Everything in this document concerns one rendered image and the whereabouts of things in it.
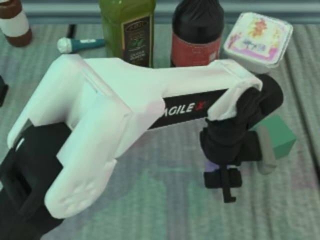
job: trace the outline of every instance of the robotic arm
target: robotic arm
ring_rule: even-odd
[[[236,144],[223,140],[223,136],[234,138],[230,133],[220,132],[215,139],[229,150],[235,145],[239,150],[248,128],[281,105],[283,97],[271,101],[275,89],[279,86],[273,79],[256,77],[233,60],[150,69],[118,58],[62,55],[8,134],[10,150],[0,166],[0,205],[11,202],[16,210],[13,219],[22,216],[22,222],[39,218],[43,211],[46,226],[31,227],[39,230],[35,239],[40,239],[62,219],[95,202],[116,159],[145,131],[204,117],[209,125],[201,133],[201,147],[210,161],[224,169],[221,157],[212,154],[212,149],[221,148],[213,142],[215,124],[223,124],[219,128],[223,130],[238,129]],[[226,196],[228,186],[222,188]],[[0,218],[0,240],[16,234],[7,229],[17,223],[7,224],[2,225]]]

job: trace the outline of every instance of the green bottle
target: green bottle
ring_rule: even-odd
[[[153,67],[156,0],[99,0],[106,54]]]

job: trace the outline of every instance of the transparent lid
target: transparent lid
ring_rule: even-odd
[[[293,32],[288,22],[253,12],[242,13],[224,50],[250,62],[275,65],[283,57]]]

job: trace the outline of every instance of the green box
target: green box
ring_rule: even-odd
[[[252,130],[261,125],[268,128],[275,159],[288,156],[297,138],[282,118],[279,115],[267,117],[255,125]]]

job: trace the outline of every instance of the white container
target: white container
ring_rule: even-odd
[[[283,20],[244,12],[236,21],[223,49],[229,58],[256,74],[278,67],[293,33]]]

